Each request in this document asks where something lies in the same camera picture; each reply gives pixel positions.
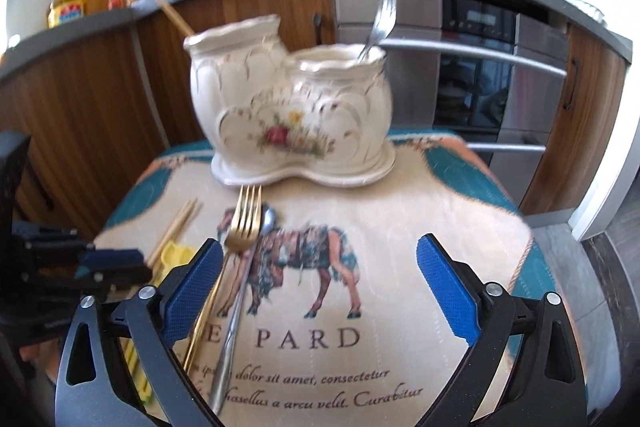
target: stainless steel appliance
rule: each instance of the stainless steel appliance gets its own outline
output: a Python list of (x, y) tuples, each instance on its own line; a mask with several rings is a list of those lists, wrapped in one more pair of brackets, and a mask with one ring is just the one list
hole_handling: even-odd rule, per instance
[[(364, 42), (376, 6), (336, 0), (338, 40)], [(519, 204), (560, 101), (564, 33), (478, 0), (398, 0), (398, 22), (383, 47), (392, 126), (455, 131)]]

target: painted flower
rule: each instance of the painted flower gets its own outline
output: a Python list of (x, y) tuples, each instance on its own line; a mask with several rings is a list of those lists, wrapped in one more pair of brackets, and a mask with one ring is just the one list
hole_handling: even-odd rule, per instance
[(286, 145), (289, 129), (283, 125), (269, 127), (265, 133), (268, 143), (273, 145)]
[(300, 125), (305, 114), (302, 111), (289, 111), (287, 120), (292, 125)]

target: gray floor tile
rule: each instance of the gray floor tile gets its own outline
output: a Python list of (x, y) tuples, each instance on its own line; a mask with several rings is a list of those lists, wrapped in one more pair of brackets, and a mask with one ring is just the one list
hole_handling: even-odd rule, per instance
[(602, 411), (620, 389), (618, 343), (607, 303), (577, 321), (586, 367), (588, 412)]
[(615, 247), (629, 281), (640, 297), (640, 180), (631, 185), (619, 210), (607, 227), (607, 235)]
[(574, 320), (580, 320), (604, 302), (593, 266), (582, 245), (571, 235), (569, 225), (533, 229), (533, 234)]

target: chopsticks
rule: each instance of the chopsticks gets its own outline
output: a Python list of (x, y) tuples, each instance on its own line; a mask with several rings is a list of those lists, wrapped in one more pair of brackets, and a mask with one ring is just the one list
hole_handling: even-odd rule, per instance
[(158, 272), (158, 269), (161, 267), (159, 261), (162, 250), (164, 250), (164, 247), (166, 247), (169, 241), (174, 241), (175, 238), (180, 235), (185, 227), (185, 224), (190, 220), (191, 214), (193, 213), (193, 210), (195, 209), (197, 203), (197, 199), (187, 201), (180, 209), (180, 212), (178, 212), (178, 214), (174, 217), (174, 220), (164, 231), (164, 234), (160, 238), (160, 241), (158, 241), (158, 243), (156, 244), (156, 247), (149, 256), (148, 261), (146, 262), (146, 264), (151, 268), (151, 270), (153, 270), (154, 273)]
[(187, 21), (184, 20), (181, 15), (175, 10), (173, 6), (171, 6), (165, 0), (156, 0), (156, 2), (160, 5), (164, 14), (169, 17), (169, 20), (174, 23), (175, 27), (184, 34), (185, 37), (191, 37), (196, 34), (195, 31), (187, 24)]

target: placemat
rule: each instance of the placemat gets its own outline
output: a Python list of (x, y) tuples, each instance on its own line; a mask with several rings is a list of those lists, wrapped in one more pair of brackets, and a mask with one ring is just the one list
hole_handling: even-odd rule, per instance
[[(529, 227), (461, 139), (435, 133), (392, 139), (396, 166), (369, 187), (292, 178), (264, 188), (279, 229), (252, 252), (225, 425), (415, 425), (467, 348), (418, 270), (415, 247), (427, 232), (482, 281), (532, 297), (555, 289)], [(97, 246), (137, 247), (148, 255), (194, 197), (204, 208), (180, 242), (198, 247), (207, 237), (223, 239), (238, 192), (212, 178), (211, 157), (208, 144), (196, 144), (156, 160)], [(239, 264), (223, 279), (190, 375), (205, 397)], [(532, 271), (523, 278), (527, 264)], [(178, 357), (184, 345), (175, 347)], [(510, 363), (505, 353), (478, 416), (495, 407)]]

